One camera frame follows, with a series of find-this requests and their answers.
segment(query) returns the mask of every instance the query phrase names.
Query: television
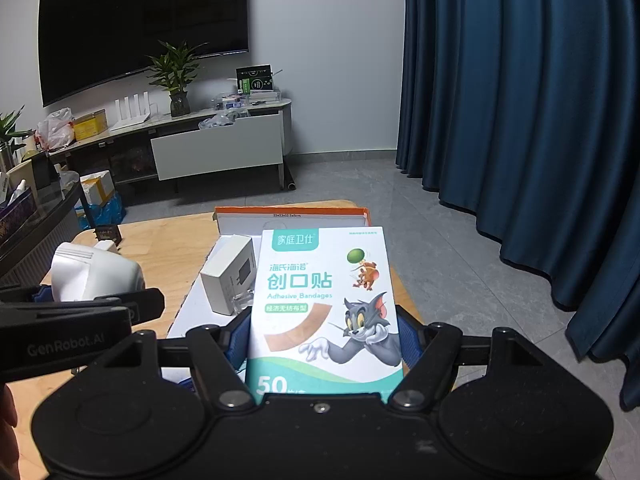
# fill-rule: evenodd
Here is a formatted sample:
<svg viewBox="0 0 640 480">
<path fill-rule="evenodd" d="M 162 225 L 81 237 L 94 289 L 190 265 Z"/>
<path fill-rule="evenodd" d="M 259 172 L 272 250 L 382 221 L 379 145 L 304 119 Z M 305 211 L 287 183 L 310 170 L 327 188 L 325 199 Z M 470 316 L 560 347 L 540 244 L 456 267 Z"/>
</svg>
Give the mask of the television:
<svg viewBox="0 0 640 480">
<path fill-rule="evenodd" d="M 198 57 L 248 50 L 247 0 L 40 0 L 43 106 L 141 72 L 158 40 L 199 46 Z"/>
</svg>

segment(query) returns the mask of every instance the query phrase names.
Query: hand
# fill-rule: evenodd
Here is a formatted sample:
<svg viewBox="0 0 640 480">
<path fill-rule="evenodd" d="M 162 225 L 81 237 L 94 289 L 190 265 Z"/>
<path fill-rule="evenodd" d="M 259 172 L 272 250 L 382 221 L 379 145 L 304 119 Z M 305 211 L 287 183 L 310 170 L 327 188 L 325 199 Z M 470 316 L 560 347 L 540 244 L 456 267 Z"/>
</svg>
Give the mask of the hand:
<svg viewBox="0 0 640 480">
<path fill-rule="evenodd" d="M 367 337 L 364 342 L 368 345 L 371 345 L 373 343 L 379 343 L 380 341 L 383 341 L 386 339 L 386 336 L 389 335 L 389 330 L 386 329 L 386 326 L 382 326 L 380 324 L 376 325 L 376 333 L 375 334 L 371 334 L 369 337 Z"/>
<path fill-rule="evenodd" d="M 327 341 L 326 338 L 319 337 L 318 339 L 316 339 L 311 343 L 305 343 L 303 345 L 300 345 L 300 348 L 298 348 L 298 352 L 300 352 L 301 354 L 306 352 L 307 362 L 315 361 L 316 357 L 318 357 L 318 352 L 320 352 L 320 355 L 323 358 L 328 359 L 329 358 L 329 342 Z"/>
<path fill-rule="evenodd" d="M 15 411 L 14 396 L 5 384 L 0 392 L 0 466 L 7 470 L 16 480 L 20 479 L 18 471 L 18 441 L 14 428 L 18 425 L 18 413 Z"/>
</svg>

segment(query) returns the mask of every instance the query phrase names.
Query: metal bolt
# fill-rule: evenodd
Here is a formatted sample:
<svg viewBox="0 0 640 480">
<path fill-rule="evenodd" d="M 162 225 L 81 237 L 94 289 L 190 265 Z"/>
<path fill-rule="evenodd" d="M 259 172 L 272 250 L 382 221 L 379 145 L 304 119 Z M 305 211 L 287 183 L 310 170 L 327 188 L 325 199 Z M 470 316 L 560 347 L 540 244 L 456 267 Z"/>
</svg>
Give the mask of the metal bolt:
<svg viewBox="0 0 640 480">
<path fill-rule="evenodd" d="M 326 402 L 318 402 L 317 404 L 314 404 L 314 411 L 316 413 L 326 413 L 331 409 L 331 406 L 328 405 Z"/>
<path fill-rule="evenodd" d="M 406 410 L 418 410 L 424 403 L 424 395 L 418 390 L 403 390 L 393 396 L 396 406 Z"/>
<path fill-rule="evenodd" d="M 242 390 L 229 390 L 220 395 L 220 404 L 227 408 L 242 408 L 252 402 L 253 397 Z"/>
</svg>

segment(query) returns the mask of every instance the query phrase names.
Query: cat face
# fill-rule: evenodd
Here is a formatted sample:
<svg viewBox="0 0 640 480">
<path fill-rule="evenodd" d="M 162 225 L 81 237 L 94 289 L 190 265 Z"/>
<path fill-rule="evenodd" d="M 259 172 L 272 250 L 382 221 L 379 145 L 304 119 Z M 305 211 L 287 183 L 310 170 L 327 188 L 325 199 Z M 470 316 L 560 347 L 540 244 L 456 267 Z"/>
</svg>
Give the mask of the cat face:
<svg viewBox="0 0 640 480">
<path fill-rule="evenodd" d="M 344 305 L 347 307 L 347 312 L 344 314 L 344 321 L 347 325 L 344 335 L 348 335 L 357 341 L 364 341 L 367 337 L 376 333 L 377 324 L 389 324 L 384 319 L 386 309 L 382 302 L 383 294 L 385 293 L 382 292 L 377 295 L 369 303 L 366 301 L 351 303 L 344 298 Z"/>
</svg>

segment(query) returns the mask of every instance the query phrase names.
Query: cartoon mouse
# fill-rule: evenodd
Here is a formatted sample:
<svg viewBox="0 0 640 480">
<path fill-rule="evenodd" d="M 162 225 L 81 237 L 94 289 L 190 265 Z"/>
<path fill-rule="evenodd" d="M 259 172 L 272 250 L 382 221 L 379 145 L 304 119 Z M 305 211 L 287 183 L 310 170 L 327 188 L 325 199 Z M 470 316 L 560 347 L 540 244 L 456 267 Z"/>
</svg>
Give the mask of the cartoon mouse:
<svg viewBox="0 0 640 480">
<path fill-rule="evenodd" d="M 347 328 L 342 335 L 348 336 L 349 340 L 343 347 L 339 347 L 325 337 L 319 337 L 311 343 L 300 345 L 298 351 L 301 354 L 306 352 L 308 362 L 315 361 L 320 352 L 324 359 L 343 364 L 351 361 L 358 352 L 366 348 L 385 365 L 399 365 L 402 359 L 400 335 L 389 332 L 387 328 L 390 323 L 385 319 L 386 307 L 382 302 L 383 294 L 385 292 L 377 295 L 369 303 L 366 301 L 350 303 L 344 298 L 344 304 L 347 307 L 345 314 Z"/>
<path fill-rule="evenodd" d="M 377 265 L 375 262 L 365 262 L 362 260 L 360 263 L 358 280 L 353 284 L 353 286 L 362 286 L 365 290 L 372 290 L 371 287 L 373 286 L 373 282 L 380 277 L 380 273 L 376 270 L 376 267 Z"/>
</svg>

